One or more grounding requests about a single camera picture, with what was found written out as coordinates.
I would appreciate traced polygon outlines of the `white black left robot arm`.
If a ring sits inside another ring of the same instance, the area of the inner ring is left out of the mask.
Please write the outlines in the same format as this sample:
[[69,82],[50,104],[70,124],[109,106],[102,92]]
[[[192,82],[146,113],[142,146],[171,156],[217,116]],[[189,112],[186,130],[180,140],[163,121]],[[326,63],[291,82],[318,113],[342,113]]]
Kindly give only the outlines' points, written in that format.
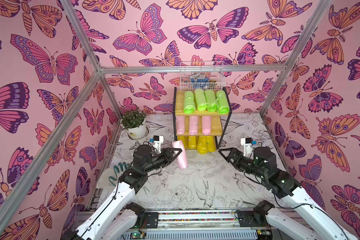
[[163,169],[175,161],[179,148],[160,151],[151,145],[140,145],[133,153],[131,166],[117,180],[117,184],[98,209],[76,230],[67,230],[62,240],[116,240],[144,218],[145,209],[131,200],[144,186],[149,172]]

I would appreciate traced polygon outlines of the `pink roll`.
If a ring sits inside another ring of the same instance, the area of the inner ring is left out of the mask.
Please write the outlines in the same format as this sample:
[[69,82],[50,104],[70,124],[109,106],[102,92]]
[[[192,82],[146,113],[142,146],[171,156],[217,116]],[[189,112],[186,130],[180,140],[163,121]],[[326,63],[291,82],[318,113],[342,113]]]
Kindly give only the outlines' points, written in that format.
[[176,117],[176,131],[177,135],[183,135],[186,131],[185,127],[185,116]]
[[198,134],[199,129],[199,117],[198,116],[190,116],[189,117],[189,135],[195,136]]
[[202,116],[202,134],[210,135],[212,132],[212,117],[211,116]]
[[183,141],[181,141],[181,140],[180,141],[174,141],[174,142],[172,142],[172,146],[175,149],[181,149],[182,150],[178,154],[178,156],[176,158],[177,163],[179,165],[179,169],[184,170],[184,169],[188,168],[189,167],[188,158],[187,158],[186,149],[185,149]]

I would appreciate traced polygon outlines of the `yellow roll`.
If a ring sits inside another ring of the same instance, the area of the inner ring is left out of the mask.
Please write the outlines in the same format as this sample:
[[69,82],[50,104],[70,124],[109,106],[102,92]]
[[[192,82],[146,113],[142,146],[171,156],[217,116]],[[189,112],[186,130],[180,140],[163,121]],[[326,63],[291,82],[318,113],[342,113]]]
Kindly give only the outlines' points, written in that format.
[[216,143],[214,136],[207,136],[207,149],[209,153],[213,153],[216,151]]
[[195,150],[197,148],[197,137],[188,136],[188,149]]
[[197,142],[197,151],[200,155],[205,155],[208,153],[208,144],[206,136],[199,136]]
[[184,148],[187,148],[187,140],[185,136],[178,136],[177,139],[178,141],[182,141]]

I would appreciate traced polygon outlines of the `green roll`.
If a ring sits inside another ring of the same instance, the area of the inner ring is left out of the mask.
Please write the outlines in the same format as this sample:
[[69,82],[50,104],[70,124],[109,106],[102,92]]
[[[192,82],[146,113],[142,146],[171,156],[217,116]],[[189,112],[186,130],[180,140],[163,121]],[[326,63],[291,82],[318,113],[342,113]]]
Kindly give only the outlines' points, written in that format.
[[207,101],[207,110],[208,112],[217,112],[218,104],[215,92],[213,90],[205,90],[205,97]]
[[225,91],[219,90],[216,92],[217,106],[219,114],[228,114],[230,112],[230,104]]
[[196,89],[194,91],[197,110],[198,111],[205,111],[208,108],[205,92],[202,89]]
[[185,114],[192,114],[196,110],[195,96],[192,91],[185,91],[183,112]]

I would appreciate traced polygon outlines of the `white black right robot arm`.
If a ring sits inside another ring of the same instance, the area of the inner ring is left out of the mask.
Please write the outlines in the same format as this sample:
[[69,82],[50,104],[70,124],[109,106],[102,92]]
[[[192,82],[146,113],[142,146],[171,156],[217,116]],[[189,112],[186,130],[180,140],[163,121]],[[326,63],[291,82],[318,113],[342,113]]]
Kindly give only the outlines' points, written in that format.
[[270,191],[276,200],[288,204],[287,210],[296,211],[308,227],[296,222],[268,201],[261,201],[255,208],[255,215],[263,216],[266,222],[287,234],[294,240],[355,240],[333,220],[288,172],[277,167],[276,155],[269,147],[253,149],[253,157],[248,158],[237,148],[220,149],[219,154],[237,171],[255,177],[254,182]]

